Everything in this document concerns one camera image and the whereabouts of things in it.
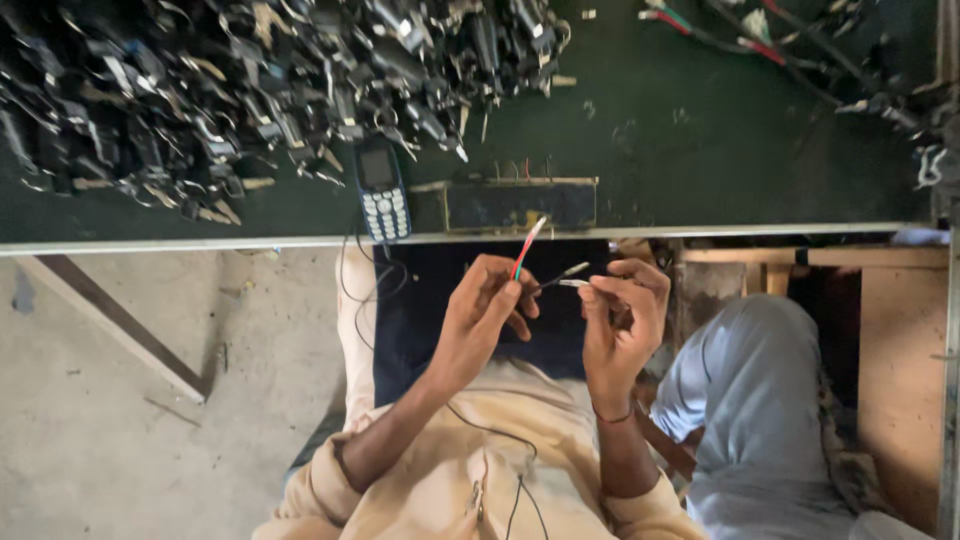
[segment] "concrete floor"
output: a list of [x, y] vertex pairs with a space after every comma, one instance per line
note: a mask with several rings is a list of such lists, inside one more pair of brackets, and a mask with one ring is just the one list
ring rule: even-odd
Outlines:
[[342, 384], [337, 253], [74, 258], [212, 380], [206, 405], [37, 280], [34, 311], [14, 310], [0, 258], [0, 538], [249, 537]]

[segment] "green table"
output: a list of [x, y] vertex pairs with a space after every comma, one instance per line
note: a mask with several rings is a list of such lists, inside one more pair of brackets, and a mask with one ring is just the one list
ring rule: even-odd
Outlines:
[[[914, 3], [899, 31], [931, 36], [933, 4]], [[588, 8], [596, 18], [582, 20]], [[408, 187], [493, 177], [494, 161], [503, 177], [514, 175], [510, 160], [524, 176], [527, 159], [530, 174], [543, 176], [550, 157], [553, 176], [600, 179], [597, 229], [585, 234], [876, 231], [930, 221], [928, 191], [913, 189], [913, 145], [886, 121], [836, 115], [760, 56], [716, 51], [639, 21], [639, 2], [568, 0], [555, 9], [573, 31], [561, 72], [578, 84], [505, 103], [491, 114], [484, 144], [476, 109], [465, 137], [469, 163], [423, 134], [419, 162], [398, 152]], [[932, 71], [932, 39], [910, 50], [917, 69]], [[348, 147], [335, 151], [349, 167]], [[298, 178], [284, 164], [275, 186], [234, 205], [244, 220], [235, 227], [190, 223], [114, 192], [36, 193], [3, 158], [0, 253], [335, 243], [358, 208], [349, 168], [340, 188]], [[409, 198], [412, 240], [452, 239], [435, 193]]]

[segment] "light blue cloth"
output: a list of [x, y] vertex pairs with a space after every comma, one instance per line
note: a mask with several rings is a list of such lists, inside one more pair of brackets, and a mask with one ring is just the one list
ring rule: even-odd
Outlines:
[[819, 362], [813, 320], [769, 295], [733, 302], [677, 355], [651, 416], [678, 442], [706, 426], [686, 503], [710, 538], [928, 538], [903, 524], [917, 535], [864, 535], [877, 528], [860, 521], [879, 514], [857, 520], [834, 490], [821, 445]]

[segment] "phone screen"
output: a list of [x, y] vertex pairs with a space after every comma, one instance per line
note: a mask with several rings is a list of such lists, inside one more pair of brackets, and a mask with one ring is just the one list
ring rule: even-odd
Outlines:
[[383, 190], [396, 184], [390, 170], [390, 156], [386, 150], [370, 150], [360, 155], [363, 184], [372, 189]]

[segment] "man's right hand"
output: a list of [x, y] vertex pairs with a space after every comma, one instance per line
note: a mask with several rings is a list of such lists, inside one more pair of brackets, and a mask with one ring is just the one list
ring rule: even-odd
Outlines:
[[[662, 341], [670, 279], [638, 258], [616, 260], [607, 269], [616, 277], [593, 276], [579, 293], [590, 398], [601, 419], [615, 420], [630, 413], [636, 376]], [[616, 323], [612, 311], [619, 312]]]
[[516, 308], [532, 319], [540, 316], [534, 298], [540, 284], [526, 268], [514, 281], [514, 263], [512, 258], [481, 255], [450, 295], [440, 341], [421, 378], [448, 399], [487, 365], [504, 324], [523, 341], [530, 340], [530, 329]]

